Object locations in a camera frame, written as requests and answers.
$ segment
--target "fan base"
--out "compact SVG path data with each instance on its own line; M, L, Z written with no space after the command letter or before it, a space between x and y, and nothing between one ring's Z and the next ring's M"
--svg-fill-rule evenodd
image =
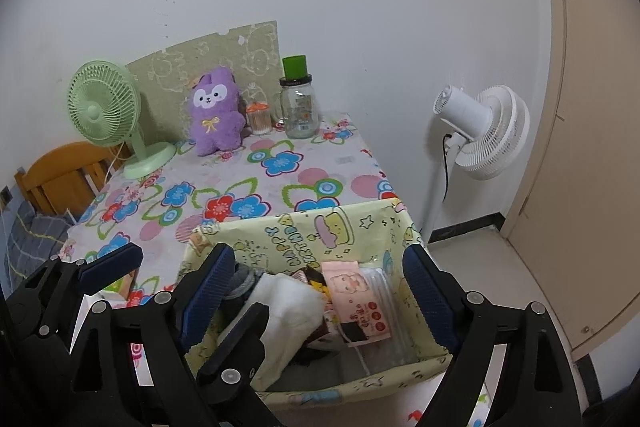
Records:
M148 156L138 159L133 155L124 164L124 177L127 180L144 178L161 168L175 155L175 146L167 142L158 142L146 148Z

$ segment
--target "black power cord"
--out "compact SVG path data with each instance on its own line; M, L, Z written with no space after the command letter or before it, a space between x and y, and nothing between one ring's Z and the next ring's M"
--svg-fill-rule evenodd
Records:
M442 159L444 160L444 179L446 180L444 197L442 198L442 201L447 198L447 192L449 192L449 169L447 168L447 149L445 147L445 142L451 137L452 136L448 133L442 137Z

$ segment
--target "green desk fan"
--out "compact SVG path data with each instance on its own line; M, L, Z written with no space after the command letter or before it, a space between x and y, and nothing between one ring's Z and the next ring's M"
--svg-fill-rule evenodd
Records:
M144 178L174 157L170 143L145 146L138 126L140 93L127 68L103 60L86 63L71 79L66 103L71 122L89 142L99 147L130 142L134 155L124 164L127 179Z

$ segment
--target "green lid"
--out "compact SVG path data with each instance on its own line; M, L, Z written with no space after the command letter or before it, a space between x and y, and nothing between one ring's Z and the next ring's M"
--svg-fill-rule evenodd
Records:
M307 76L305 55L284 57L282 59L282 67L284 68L284 77L287 80L297 80Z

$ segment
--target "plaid fabric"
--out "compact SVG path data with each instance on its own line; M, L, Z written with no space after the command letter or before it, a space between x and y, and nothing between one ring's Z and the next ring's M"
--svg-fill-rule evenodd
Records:
M29 201L23 201L15 216L4 260L11 291L31 275L66 241L70 224L62 217L38 214Z

